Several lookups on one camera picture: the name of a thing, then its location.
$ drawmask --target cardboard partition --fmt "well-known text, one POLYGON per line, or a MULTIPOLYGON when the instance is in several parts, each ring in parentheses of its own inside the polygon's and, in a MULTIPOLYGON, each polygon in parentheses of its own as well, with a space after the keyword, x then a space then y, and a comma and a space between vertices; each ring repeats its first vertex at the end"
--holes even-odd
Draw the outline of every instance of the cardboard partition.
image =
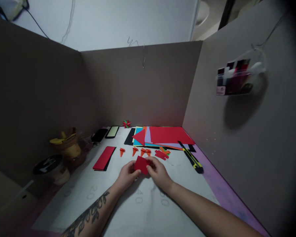
POLYGON ((102 122, 182 126, 201 46, 194 41, 81 52, 102 122))
MULTIPOLYGON (((215 76, 228 61, 250 50, 251 44, 265 41, 285 12, 280 6, 279 1, 264 0, 203 41, 183 123, 272 236, 284 236, 296 215, 296 32, 292 16, 287 15, 261 47, 267 72, 257 78, 252 94, 216 96, 215 76)), ((251 56, 254 64, 259 53, 251 56)))
POLYGON ((0 171, 23 187, 62 129, 99 128, 91 88, 80 52, 0 19, 0 171))

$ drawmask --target hand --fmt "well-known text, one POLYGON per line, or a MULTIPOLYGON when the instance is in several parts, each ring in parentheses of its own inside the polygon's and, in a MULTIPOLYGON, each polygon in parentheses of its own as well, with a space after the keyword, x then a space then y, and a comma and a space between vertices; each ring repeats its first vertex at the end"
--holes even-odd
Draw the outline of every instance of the hand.
POLYGON ((119 173, 115 185, 121 192, 124 192, 141 174, 141 170, 134 170, 136 161, 130 161, 124 165, 119 173))
POLYGON ((152 163, 152 167, 147 165, 147 170, 153 181, 158 187, 168 193, 174 182, 168 175, 168 172, 165 169, 164 165, 156 157, 153 156, 148 156, 146 160, 149 160, 152 163))

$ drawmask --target cutting mat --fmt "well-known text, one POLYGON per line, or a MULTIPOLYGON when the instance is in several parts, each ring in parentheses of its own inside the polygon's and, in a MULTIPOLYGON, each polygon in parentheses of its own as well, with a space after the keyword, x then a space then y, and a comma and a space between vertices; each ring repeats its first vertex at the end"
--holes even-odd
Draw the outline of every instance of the cutting mat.
MULTIPOLYGON (((113 139, 103 139, 93 148, 86 162, 77 168, 45 210, 32 229, 63 232, 75 219, 102 195, 116 180, 123 165, 135 160, 132 146, 124 145, 130 131, 120 128, 113 139), (94 171, 106 146, 116 146, 107 171, 94 171), (125 153, 120 157, 119 149, 125 153)), ((169 159, 160 160, 170 177, 180 185, 217 203, 217 199, 204 179, 191 166, 182 151, 171 150, 169 159)), ((121 196, 103 232, 104 236, 204 236, 190 218, 165 195, 150 176, 141 175, 121 196)))

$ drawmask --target desk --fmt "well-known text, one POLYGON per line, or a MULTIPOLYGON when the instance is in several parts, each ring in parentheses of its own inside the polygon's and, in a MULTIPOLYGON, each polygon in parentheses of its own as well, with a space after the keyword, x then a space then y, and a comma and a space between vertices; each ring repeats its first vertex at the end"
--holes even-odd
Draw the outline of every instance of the desk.
MULTIPOLYGON (((62 187, 53 186, 40 200, 33 213, 17 228, 16 236, 59 236, 80 213, 113 184, 121 167, 140 155, 139 151, 132 157, 132 146, 124 145, 129 131, 130 129, 120 128, 114 139, 104 138, 100 146, 93 148, 86 162, 77 168, 66 184, 62 187), (93 165, 106 146, 116 146, 107 171, 93 171, 93 165), (126 150, 122 157, 119 152, 121 147, 126 150)), ((196 145, 194 148, 196 150, 194 156, 202 164, 204 174, 196 173, 182 151, 171 150, 168 160, 160 160, 170 177, 175 182, 221 205, 261 234, 268 236, 202 151, 196 145)), ((151 178, 143 176, 136 182, 118 201, 118 208, 114 209, 104 236, 113 236, 116 233, 119 236, 123 236, 121 233, 129 236, 129 230, 133 230, 132 233, 135 235, 142 235, 147 231, 147 235, 202 236, 197 226, 154 185, 151 178), (147 230, 137 227, 143 227, 146 223, 149 223, 149 226, 146 226, 147 230)))

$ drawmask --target tattoo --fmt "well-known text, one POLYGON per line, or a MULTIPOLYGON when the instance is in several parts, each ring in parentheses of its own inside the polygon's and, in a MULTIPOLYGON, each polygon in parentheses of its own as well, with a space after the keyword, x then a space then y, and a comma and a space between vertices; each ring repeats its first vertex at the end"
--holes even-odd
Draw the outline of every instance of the tattoo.
POLYGON ((105 191, 87 210, 85 210, 62 234, 65 237, 72 237, 75 236, 76 228, 79 226, 78 235, 80 235, 81 231, 85 226, 85 221, 89 222, 90 218, 92 218, 92 224, 95 219, 99 219, 99 212, 103 205, 106 203, 106 196, 110 193, 105 191))

